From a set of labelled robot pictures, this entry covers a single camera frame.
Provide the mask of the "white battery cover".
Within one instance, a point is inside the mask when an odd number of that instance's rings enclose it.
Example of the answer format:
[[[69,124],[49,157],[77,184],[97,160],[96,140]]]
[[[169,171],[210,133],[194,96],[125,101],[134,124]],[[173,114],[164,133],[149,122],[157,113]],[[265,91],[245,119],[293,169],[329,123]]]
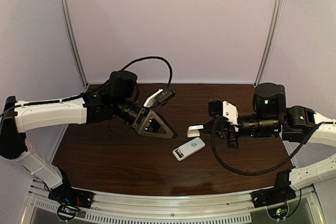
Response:
[[[191,137],[200,137],[200,130],[204,129],[204,125],[192,125],[189,126],[187,129],[187,137],[191,138]]]

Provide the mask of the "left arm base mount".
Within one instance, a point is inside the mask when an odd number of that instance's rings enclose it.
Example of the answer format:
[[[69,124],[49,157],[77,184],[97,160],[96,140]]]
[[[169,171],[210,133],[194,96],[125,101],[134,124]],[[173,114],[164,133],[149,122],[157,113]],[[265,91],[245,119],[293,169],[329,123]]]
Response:
[[[62,184],[55,189],[48,190],[48,198],[59,203],[56,214],[61,221],[68,223],[79,213],[80,208],[91,208],[94,193],[87,190],[75,189],[71,186],[67,174],[60,169]]]

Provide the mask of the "right aluminium frame post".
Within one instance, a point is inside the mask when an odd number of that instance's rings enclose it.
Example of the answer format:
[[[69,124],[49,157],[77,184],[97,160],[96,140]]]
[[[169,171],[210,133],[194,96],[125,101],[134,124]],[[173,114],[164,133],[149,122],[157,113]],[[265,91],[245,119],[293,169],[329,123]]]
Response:
[[[256,79],[255,79],[255,82],[254,82],[254,87],[256,87],[257,85],[259,85],[261,83],[262,77],[264,75],[266,65],[267,65],[267,61],[268,61],[268,58],[270,56],[270,52],[271,52],[271,49],[272,49],[272,44],[274,42],[276,29],[277,29],[277,25],[278,25],[278,20],[279,20],[280,15],[281,15],[283,2],[284,2],[284,0],[274,0],[272,13],[271,13],[271,20],[270,20],[270,24],[269,24],[269,29],[268,29],[268,33],[267,33],[266,42],[265,42],[265,46],[264,46],[264,49],[263,49],[261,61],[260,61],[260,64],[259,64],[258,72],[257,72]]]

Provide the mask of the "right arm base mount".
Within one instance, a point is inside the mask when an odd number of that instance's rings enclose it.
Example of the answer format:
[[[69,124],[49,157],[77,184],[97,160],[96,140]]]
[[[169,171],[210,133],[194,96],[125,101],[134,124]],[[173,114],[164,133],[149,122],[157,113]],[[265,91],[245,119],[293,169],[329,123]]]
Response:
[[[260,189],[251,193],[254,208],[270,207],[269,217],[276,221],[285,220],[289,216],[288,201],[296,198],[296,192],[290,187],[291,170],[279,172],[272,188]]]

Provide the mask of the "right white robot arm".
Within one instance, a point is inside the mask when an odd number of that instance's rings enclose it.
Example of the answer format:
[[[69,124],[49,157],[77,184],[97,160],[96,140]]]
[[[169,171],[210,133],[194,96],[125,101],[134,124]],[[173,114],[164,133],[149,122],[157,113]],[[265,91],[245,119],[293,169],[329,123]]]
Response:
[[[287,107],[282,84],[265,82],[255,86],[252,104],[252,114],[240,115],[236,106],[227,101],[211,101],[207,109],[212,120],[189,127],[187,135],[198,137],[202,133],[209,134],[212,152],[221,166],[244,176],[261,176],[279,169],[307,143],[335,146],[335,120],[303,106]],[[221,159],[215,146],[216,137],[226,141],[229,148],[237,149],[240,137],[272,136],[298,143],[298,146],[284,161],[259,172],[246,172],[229,166]]]

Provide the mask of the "white remote control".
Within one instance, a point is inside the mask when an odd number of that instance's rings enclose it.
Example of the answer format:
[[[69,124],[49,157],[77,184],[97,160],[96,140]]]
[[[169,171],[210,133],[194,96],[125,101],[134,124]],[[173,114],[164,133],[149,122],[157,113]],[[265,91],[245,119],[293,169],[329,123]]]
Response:
[[[196,137],[184,143],[183,145],[175,148],[172,151],[172,154],[178,161],[182,161],[187,157],[195,154],[196,152],[202,150],[205,146],[206,146],[205,142],[200,137]],[[184,154],[184,157],[179,158],[179,156],[175,153],[175,150],[179,150],[182,154]]]

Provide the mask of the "front aluminium rail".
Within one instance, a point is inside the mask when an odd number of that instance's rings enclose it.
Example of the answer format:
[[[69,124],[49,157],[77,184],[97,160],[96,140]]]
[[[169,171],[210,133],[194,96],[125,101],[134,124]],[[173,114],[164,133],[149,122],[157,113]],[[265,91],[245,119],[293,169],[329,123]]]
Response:
[[[255,208],[252,191],[196,196],[136,196],[92,191],[90,208],[71,221],[57,216],[59,204],[33,179],[18,223],[327,223],[314,187],[295,199]],[[271,218],[271,208],[287,206],[289,217]]]

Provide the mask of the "aluminium frame post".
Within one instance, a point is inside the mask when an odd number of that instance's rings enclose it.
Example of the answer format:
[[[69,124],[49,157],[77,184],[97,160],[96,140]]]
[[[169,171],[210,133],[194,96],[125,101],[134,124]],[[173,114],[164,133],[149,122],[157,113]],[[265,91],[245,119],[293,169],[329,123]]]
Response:
[[[76,70],[79,75],[81,85],[86,88],[88,86],[88,81],[84,73],[83,65],[79,56],[78,47],[75,39],[74,29],[71,22],[70,10],[67,0],[60,0],[62,15],[64,18],[66,34],[69,41],[70,50],[75,63]]]
[[[284,0],[274,0],[272,13],[271,13],[271,20],[270,20],[270,24],[269,24],[269,29],[268,29],[268,33],[267,33],[266,42],[265,42],[265,46],[264,46],[264,49],[263,49],[261,61],[260,61],[260,64],[259,64],[258,72],[257,72],[256,79],[255,79],[255,82],[254,82],[254,87],[256,87],[257,85],[259,85],[261,83],[262,77],[264,75],[266,65],[267,65],[267,61],[268,61],[268,58],[270,56],[270,52],[271,52],[271,49],[272,49],[272,44],[274,42],[276,29],[277,29],[277,25],[278,25],[278,20],[279,20],[280,15],[281,15],[283,2],[284,2]]]

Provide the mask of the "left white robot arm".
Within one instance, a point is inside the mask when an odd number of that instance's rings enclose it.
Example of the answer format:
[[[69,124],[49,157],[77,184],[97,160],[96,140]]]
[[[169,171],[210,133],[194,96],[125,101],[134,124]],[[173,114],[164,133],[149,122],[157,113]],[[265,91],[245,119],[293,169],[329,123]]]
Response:
[[[112,72],[101,87],[74,97],[34,102],[8,97],[1,114],[1,157],[20,162],[51,191],[68,191],[71,185],[65,172],[34,150],[26,139],[27,131],[63,124],[95,124],[116,116],[138,135],[175,138],[175,130],[154,110],[173,98],[174,91],[159,89],[139,105],[131,100],[138,91],[137,78],[135,73],[119,70]]]

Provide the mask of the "left aluminium frame post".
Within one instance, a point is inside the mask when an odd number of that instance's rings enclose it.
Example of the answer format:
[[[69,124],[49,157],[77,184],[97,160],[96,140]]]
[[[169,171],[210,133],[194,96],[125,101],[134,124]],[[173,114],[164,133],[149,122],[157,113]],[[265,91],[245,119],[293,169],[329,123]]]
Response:
[[[83,65],[79,56],[78,47],[75,39],[74,29],[71,22],[70,10],[67,0],[60,0],[62,15],[64,18],[66,34],[69,41],[70,50],[75,63],[76,70],[79,75],[81,85],[86,88],[88,86],[88,81],[84,73]]]

